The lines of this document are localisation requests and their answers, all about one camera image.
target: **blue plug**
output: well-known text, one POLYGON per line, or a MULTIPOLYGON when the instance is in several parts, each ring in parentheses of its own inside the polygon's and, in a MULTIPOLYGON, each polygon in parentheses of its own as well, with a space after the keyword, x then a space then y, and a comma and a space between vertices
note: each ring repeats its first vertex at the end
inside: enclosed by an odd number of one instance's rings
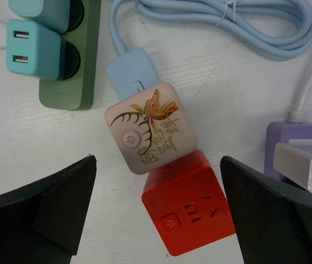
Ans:
POLYGON ((66 41, 29 20, 7 24, 7 69, 46 80, 64 78, 66 41))
POLYGON ((70 0, 9 0, 11 11, 55 32, 68 30, 70 0))

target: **power outlet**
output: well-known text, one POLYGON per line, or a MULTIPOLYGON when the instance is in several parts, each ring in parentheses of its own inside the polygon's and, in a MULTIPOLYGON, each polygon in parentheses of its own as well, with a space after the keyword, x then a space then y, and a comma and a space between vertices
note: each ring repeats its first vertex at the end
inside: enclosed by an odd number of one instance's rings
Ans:
POLYGON ((142 201, 172 256, 235 233, 226 197, 200 150, 150 172, 142 201))
POLYGON ((69 30, 72 31, 65 32, 62 37, 77 48, 80 67, 66 80, 40 80, 39 97, 48 108, 87 110, 94 101, 101 0, 72 0, 71 6, 75 6, 74 12, 70 12, 73 21, 69 23, 69 30))

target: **red power strip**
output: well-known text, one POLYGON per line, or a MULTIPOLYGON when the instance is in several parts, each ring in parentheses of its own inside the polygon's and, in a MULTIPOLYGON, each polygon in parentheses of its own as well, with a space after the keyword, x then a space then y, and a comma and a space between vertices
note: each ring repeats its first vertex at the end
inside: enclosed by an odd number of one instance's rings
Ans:
POLYGON ((235 234, 226 197, 200 150, 150 172, 142 201, 172 256, 235 234))

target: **power strip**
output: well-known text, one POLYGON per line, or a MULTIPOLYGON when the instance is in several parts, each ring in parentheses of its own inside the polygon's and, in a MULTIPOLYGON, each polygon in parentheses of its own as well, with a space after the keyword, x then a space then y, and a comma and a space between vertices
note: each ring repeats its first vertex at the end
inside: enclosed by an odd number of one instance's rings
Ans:
POLYGON ((98 32, 100 28, 101 0, 82 1, 85 9, 81 25, 62 35, 79 51, 81 65, 78 72, 67 80, 40 80, 39 97, 48 108, 87 110, 94 102, 98 32))

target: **white table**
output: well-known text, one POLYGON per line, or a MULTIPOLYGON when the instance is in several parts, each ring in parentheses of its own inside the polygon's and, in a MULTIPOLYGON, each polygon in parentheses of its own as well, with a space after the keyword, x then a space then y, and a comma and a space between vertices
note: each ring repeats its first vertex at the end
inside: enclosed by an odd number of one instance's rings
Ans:
MULTIPOLYGON (((12 18, 4 2, 0 0, 0 17, 12 18)), ((97 181, 72 263, 243 263, 235 235, 180 257, 169 256, 144 209, 146 176, 128 170, 104 121, 106 109, 118 102, 105 73, 106 64, 116 57, 107 26, 110 2, 102 1, 95 102, 89 111, 43 107, 38 80, 9 73, 5 51, 0 51, 0 194, 92 154, 98 159, 97 181)), ((176 87, 198 133, 198 148, 219 180, 224 155, 262 171, 266 127, 285 118, 299 78, 311 64, 312 48, 289 62, 272 62, 213 26, 152 21, 133 3, 123 6, 118 21, 127 46, 145 48, 160 78, 176 87)), ((273 18, 250 21, 276 36, 293 30, 273 18)), ((0 25, 0 43, 5 34, 0 25)), ((312 122, 312 93, 306 112, 312 122)))

